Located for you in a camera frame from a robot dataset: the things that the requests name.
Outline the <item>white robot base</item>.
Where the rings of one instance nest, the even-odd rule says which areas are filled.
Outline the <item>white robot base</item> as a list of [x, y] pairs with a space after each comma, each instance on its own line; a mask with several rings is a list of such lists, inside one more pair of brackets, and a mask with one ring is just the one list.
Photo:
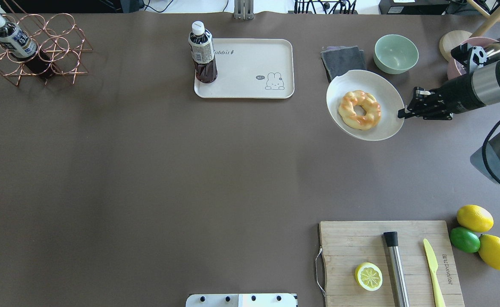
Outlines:
[[223, 293], [193, 294], [186, 299], [186, 307], [298, 307], [292, 293]]

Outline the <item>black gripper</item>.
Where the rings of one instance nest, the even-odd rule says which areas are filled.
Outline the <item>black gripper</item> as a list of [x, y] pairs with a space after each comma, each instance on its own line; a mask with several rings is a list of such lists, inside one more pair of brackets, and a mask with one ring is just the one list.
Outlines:
[[442, 97], [433, 91], [416, 86], [413, 89], [412, 100], [406, 109], [398, 111], [399, 119], [421, 117], [424, 120], [452, 120], [453, 113], [447, 110], [447, 105]]

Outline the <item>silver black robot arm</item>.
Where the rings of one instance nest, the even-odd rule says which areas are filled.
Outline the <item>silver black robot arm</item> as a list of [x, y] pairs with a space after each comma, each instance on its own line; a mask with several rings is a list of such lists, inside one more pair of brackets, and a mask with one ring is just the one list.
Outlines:
[[[482, 47], [469, 43], [453, 48], [451, 55], [463, 64], [466, 74], [452, 78], [437, 89], [427, 91], [415, 87], [412, 101], [398, 111], [399, 118], [451, 120], [456, 113], [500, 103], [500, 60], [490, 60]], [[500, 120], [470, 161], [480, 173], [500, 185]]]

